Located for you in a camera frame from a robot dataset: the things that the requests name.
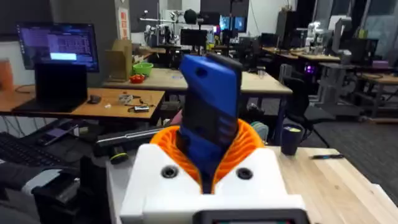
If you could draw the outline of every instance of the computer mouse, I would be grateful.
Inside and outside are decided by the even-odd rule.
[[[97,95],[90,95],[90,99],[87,101],[89,104],[98,104],[101,102],[101,97]]]

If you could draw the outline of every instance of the laptop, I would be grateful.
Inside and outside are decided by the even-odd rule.
[[[38,63],[35,85],[36,98],[12,111],[70,113],[87,100],[86,66]]]

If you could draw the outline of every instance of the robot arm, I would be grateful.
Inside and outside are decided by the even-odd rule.
[[[161,130],[137,153],[121,220],[130,223],[305,223],[301,196],[288,195],[277,158],[238,119],[241,65],[187,55],[181,126]]]

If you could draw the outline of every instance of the black cup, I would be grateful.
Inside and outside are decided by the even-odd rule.
[[[294,124],[285,124],[282,131],[281,148],[286,156],[294,156],[301,142],[303,129]]]

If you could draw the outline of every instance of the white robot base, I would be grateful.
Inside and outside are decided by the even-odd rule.
[[[162,175],[174,167],[177,175]],[[249,179],[238,170],[251,171]],[[288,195],[277,158],[266,148],[256,149],[215,185],[214,194],[202,194],[199,184],[158,145],[143,144],[136,155],[120,213],[124,224],[193,223],[200,211],[275,210],[305,211],[300,195]]]

